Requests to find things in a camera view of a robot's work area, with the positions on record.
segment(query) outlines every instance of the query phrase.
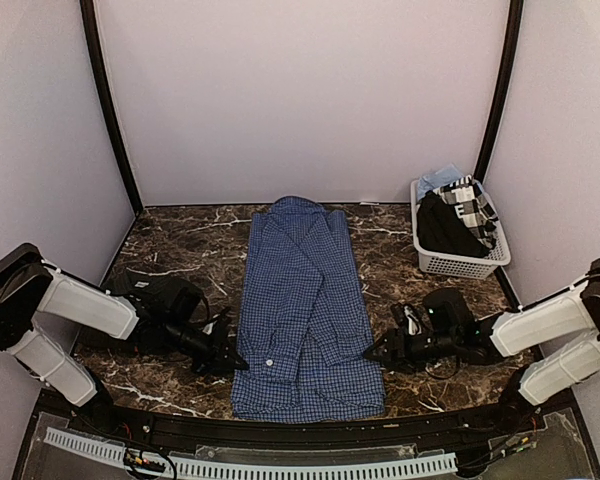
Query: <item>blue plaid shirt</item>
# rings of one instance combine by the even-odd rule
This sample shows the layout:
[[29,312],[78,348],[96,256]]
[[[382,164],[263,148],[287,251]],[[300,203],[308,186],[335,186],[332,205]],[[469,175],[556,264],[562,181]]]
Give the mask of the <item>blue plaid shirt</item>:
[[384,412],[379,365],[342,211],[298,197],[255,214],[236,371],[236,417],[287,423]]

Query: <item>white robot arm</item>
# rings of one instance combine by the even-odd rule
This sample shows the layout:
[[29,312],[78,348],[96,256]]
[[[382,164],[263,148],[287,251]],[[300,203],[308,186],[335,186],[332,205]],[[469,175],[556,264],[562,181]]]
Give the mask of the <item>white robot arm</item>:
[[78,364],[36,324],[35,312],[65,317],[125,341],[134,347],[143,338],[193,359],[198,373],[246,369],[248,365],[227,341],[228,309],[213,319],[211,333],[189,322],[206,299],[186,280],[151,279],[123,288],[118,295],[89,285],[42,258],[38,249],[23,244],[0,260],[0,350],[28,367],[40,380],[58,390],[76,407],[110,403],[95,376]]
[[476,321],[460,292],[452,288],[430,293],[423,304],[431,321],[429,331],[424,331],[413,307],[394,305],[399,328],[382,335],[365,357],[406,373],[452,355],[469,364],[487,365],[580,332],[559,351],[512,377],[513,387],[507,390],[524,398],[527,407],[540,405],[600,371],[600,259],[572,285],[516,312]]

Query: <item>white plastic basket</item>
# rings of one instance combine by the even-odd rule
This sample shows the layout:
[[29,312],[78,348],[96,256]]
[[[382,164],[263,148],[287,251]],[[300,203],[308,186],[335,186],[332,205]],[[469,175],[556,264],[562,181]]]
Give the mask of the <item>white plastic basket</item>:
[[411,226],[413,229],[413,245],[418,251],[418,264],[420,270],[427,273],[438,273],[440,275],[451,275],[464,278],[487,278],[496,268],[508,265],[511,261],[509,245],[504,235],[500,222],[496,222],[496,236],[498,242],[488,256],[485,258],[464,257],[462,255],[451,255],[448,253],[431,252],[425,250],[418,240],[417,204],[418,181],[411,183]]

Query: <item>white wall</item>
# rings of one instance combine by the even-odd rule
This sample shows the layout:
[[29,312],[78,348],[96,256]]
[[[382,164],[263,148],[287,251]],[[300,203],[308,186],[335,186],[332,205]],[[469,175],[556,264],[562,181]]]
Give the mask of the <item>white wall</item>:
[[[524,303],[566,285],[600,256],[600,2],[525,4],[486,186]],[[600,377],[576,395],[600,457]]]
[[471,172],[506,0],[98,0],[146,204],[408,201]]
[[[132,218],[79,2],[0,1],[0,258],[29,241],[97,282]],[[53,324],[52,333],[70,343],[75,329]],[[11,477],[38,389],[0,352],[0,480]]]

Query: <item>wire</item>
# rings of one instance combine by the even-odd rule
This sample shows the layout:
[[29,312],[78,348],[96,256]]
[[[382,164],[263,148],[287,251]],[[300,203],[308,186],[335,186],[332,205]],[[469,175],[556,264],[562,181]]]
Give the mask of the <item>wire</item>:
[[501,450],[502,447],[504,447],[513,437],[515,437],[518,432],[520,431],[520,429],[522,428],[522,426],[524,425],[524,423],[529,420],[529,418],[533,415],[533,413],[530,413],[528,415],[526,415],[522,420],[520,420],[520,423],[518,424],[518,426],[516,427],[516,429],[514,430],[514,432],[509,435],[507,438],[505,438],[504,440],[502,440],[500,443],[498,443],[495,447],[493,447],[491,450],[489,450],[487,453],[485,453],[484,455],[479,456],[478,458],[465,463],[464,465],[458,465],[458,468],[469,468],[471,470],[474,469],[478,469],[481,468],[483,465],[480,464],[479,462],[487,457],[490,457],[492,454],[498,452],[498,450]]
[[[163,453],[162,450],[160,450],[159,448],[154,447],[153,445],[149,445],[148,443],[138,442],[137,440],[132,440],[131,438],[118,437],[117,435],[106,433],[106,432],[100,430],[95,425],[93,425],[93,423],[91,423],[91,421],[87,420],[87,418],[84,417],[83,415],[79,414],[76,411],[73,411],[73,413],[75,413],[76,417],[79,418],[85,425],[87,425],[92,430],[98,432],[103,437],[105,437],[105,438],[111,438],[111,439],[114,439],[114,440],[119,440],[121,442],[128,443],[129,445],[135,445],[135,448],[140,449],[140,458],[142,458],[142,452],[144,450],[148,450],[150,452],[157,453],[171,467],[171,473],[173,474],[173,476],[171,477],[172,480],[178,480],[178,472],[176,470],[176,464],[173,463],[173,460],[171,460],[171,458],[169,458],[169,456],[166,455],[165,453]],[[128,425],[127,425],[126,429],[128,429],[129,437],[131,437],[131,429],[129,429]]]
[[[538,433],[538,421],[534,415],[531,416],[531,423],[533,423],[533,436],[535,436]],[[490,427],[472,427],[465,424],[454,427],[451,430],[461,430],[467,433],[490,433],[495,431],[496,427],[496,425],[492,425]]]
[[498,452],[498,455],[495,456],[494,458],[492,458],[484,463],[481,463],[479,465],[472,465],[469,468],[472,470],[477,470],[479,468],[480,469],[486,468],[489,465],[492,465],[492,464],[494,464],[500,460],[503,460],[507,457],[524,452],[525,450],[528,450],[529,448],[535,448],[537,443],[538,443],[537,441],[531,442],[530,437],[525,437],[525,438],[521,439],[520,441],[518,441],[517,443],[515,443],[514,445],[511,445],[510,447],[501,449],[500,452]]
[[410,319],[418,327],[418,334],[423,333],[425,330],[427,332],[433,332],[433,329],[429,325],[427,325],[424,322],[424,320],[422,320],[420,312],[418,312],[418,309],[416,307],[414,307],[410,303],[405,303],[401,307],[407,319]]
[[586,275],[585,277],[581,278],[580,280],[578,280],[577,282],[575,282],[573,284],[574,287],[577,287],[578,285],[580,285],[581,283],[587,282],[589,280],[592,280],[594,278],[600,278],[600,273],[594,273],[593,275]]
[[148,473],[143,473],[141,471],[138,470],[138,466],[141,466],[142,468],[145,468],[147,470],[150,470],[150,468],[153,466],[152,463],[155,462],[151,462],[150,460],[147,460],[146,458],[144,458],[144,450],[139,450],[138,454],[135,455],[133,453],[131,453],[131,451],[127,448],[124,451],[125,453],[125,458],[123,463],[125,463],[126,466],[128,466],[131,471],[133,473],[129,474],[131,477],[134,477],[138,480],[156,480],[157,478],[160,478],[160,476],[162,476],[162,473],[164,473],[165,468],[160,465],[160,467],[162,467],[162,471],[159,470],[152,470],[153,472],[155,472],[153,475],[148,474]]
[[103,289],[102,287],[99,287],[99,286],[97,286],[97,285],[94,285],[93,283],[91,283],[91,282],[88,282],[88,281],[86,281],[85,279],[83,279],[83,278],[80,278],[80,277],[78,277],[77,275],[74,275],[73,273],[70,273],[70,272],[65,272],[64,270],[62,270],[62,269],[61,269],[60,267],[58,267],[57,265],[54,265],[53,263],[50,263],[50,262],[48,262],[48,261],[46,261],[46,260],[44,260],[44,259],[43,259],[43,260],[41,260],[41,261],[40,261],[40,263],[42,264],[42,266],[43,266],[43,267],[46,267],[46,268],[48,268],[49,270],[53,270],[54,272],[60,273],[60,274],[64,275],[65,277],[69,277],[69,278],[71,278],[71,279],[73,279],[73,280],[76,280],[76,281],[78,281],[78,282],[80,282],[80,283],[84,283],[85,285],[87,285],[87,286],[89,286],[89,287],[93,288],[94,290],[98,290],[99,292],[102,292],[102,293],[104,293],[104,292],[105,292],[105,289]]
[[133,435],[131,435],[131,429],[129,428],[129,425],[127,425],[126,423],[123,423],[122,426],[125,429],[125,431],[127,432],[127,436],[129,437],[129,440],[133,440]]
[[435,380],[449,380],[450,378],[455,377],[458,374],[458,372],[460,371],[460,357],[458,355],[456,355],[456,368],[453,370],[453,373],[451,375],[448,375],[446,377],[439,377],[438,375],[431,373],[428,368],[425,368],[424,371],[427,372],[427,375],[429,375],[431,378],[433,378]]

